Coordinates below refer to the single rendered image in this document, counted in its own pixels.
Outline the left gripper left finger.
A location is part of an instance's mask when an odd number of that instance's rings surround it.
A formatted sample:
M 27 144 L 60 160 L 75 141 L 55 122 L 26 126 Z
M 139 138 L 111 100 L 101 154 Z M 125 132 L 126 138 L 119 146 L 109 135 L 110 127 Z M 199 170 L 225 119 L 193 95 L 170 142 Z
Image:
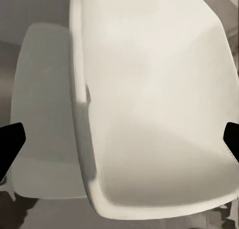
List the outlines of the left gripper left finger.
M 0 128 L 0 182 L 26 141 L 21 122 Z

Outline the bowl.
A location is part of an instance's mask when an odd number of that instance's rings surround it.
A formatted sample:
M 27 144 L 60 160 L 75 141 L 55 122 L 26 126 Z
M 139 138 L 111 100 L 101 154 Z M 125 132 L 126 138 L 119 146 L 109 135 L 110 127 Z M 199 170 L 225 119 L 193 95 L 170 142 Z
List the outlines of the bowl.
M 223 140 L 239 76 L 204 0 L 69 0 L 69 79 L 87 198 L 114 220 L 207 211 L 239 197 Z

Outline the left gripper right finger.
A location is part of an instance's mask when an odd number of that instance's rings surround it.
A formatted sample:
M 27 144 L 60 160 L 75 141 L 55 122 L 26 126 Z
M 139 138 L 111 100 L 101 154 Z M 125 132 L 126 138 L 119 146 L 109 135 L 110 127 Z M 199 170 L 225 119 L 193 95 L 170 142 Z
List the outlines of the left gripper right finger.
M 223 140 L 239 162 L 239 124 L 228 122 Z

